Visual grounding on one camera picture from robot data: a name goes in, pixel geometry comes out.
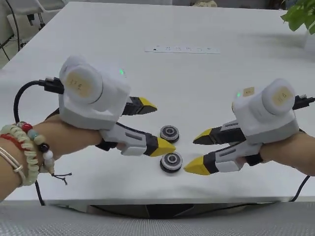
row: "red bead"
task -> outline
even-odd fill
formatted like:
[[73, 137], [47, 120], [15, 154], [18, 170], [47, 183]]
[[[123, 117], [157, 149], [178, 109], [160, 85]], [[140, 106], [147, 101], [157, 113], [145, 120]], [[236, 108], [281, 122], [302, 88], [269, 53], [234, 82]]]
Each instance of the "red bead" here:
[[25, 123], [25, 124], [22, 125], [22, 130], [23, 130], [25, 133], [27, 133], [27, 132], [30, 131], [31, 129], [33, 129], [33, 126], [32, 126], [31, 124]]

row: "electrical outlet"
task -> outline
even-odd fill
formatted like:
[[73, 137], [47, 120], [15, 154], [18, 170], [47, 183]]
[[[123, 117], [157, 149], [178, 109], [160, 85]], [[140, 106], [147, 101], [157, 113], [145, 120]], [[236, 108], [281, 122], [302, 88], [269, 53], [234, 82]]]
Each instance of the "electrical outlet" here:
[[144, 49], [147, 53], [192, 53], [192, 54], [220, 54], [219, 49], [211, 47], [190, 46], [149, 46]]

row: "silver bangle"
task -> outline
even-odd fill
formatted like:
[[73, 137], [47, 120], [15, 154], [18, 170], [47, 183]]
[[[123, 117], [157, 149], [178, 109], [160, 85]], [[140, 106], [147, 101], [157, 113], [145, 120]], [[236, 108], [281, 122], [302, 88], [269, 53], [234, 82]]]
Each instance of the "silver bangle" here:
[[0, 156], [2, 156], [13, 167], [14, 173], [18, 173], [20, 175], [22, 183], [19, 187], [22, 187], [26, 180], [25, 174], [23, 172], [23, 166], [10, 153], [1, 147]]

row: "white table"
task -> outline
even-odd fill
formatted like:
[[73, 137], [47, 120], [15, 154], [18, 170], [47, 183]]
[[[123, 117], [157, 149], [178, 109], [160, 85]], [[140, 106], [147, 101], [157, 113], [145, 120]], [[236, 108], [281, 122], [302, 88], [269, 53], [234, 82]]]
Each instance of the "white table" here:
[[[179, 128], [176, 143], [184, 164], [221, 147], [193, 145], [209, 127], [233, 120], [231, 101], [238, 88], [289, 80], [298, 94], [315, 95], [315, 57], [301, 47], [304, 31], [291, 32], [281, 11], [71, 2], [0, 70], [1, 124], [12, 123], [13, 98], [30, 80], [58, 76], [64, 60], [80, 54], [89, 62], [112, 60], [129, 76], [134, 96], [158, 106], [145, 116], [120, 122], [159, 134], [162, 126]], [[219, 55], [145, 53], [148, 45], [209, 46]], [[42, 121], [58, 104], [57, 96], [31, 88], [22, 98], [20, 116]], [[297, 112], [300, 126], [315, 134], [315, 106]], [[170, 204], [287, 201], [304, 175], [268, 163], [239, 172], [197, 176], [183, 170], [165, 174], [160, 158], [121, 156], [95, 147], [63, 157], [58, 173], [72, 172], [69, 185], [48, 175], [39, 183], [51, 204]], [[315, 199], [315, 181], [300, 201]], [[7, 203], [38, 204], [34, 186], [16, 190]]]

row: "label sticker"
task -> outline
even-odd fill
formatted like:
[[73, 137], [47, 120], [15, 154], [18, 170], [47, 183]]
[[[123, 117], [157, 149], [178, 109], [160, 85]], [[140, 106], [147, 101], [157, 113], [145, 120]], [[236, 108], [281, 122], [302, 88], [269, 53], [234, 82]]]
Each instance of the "label sticker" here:
[[255, 93], [255, 87], [245, 88], [243, 90], [243, 97], [251, 96]]
[[75, 72], [68, 74], [65, 86], [80, 97], [88, 97], [92, 92], [91, 84]]
[[281, 87], [272, 96], [272, 100], [276, 106], [281, 106], [287, 100], [293, 97], [293, 94], [287, 87]]

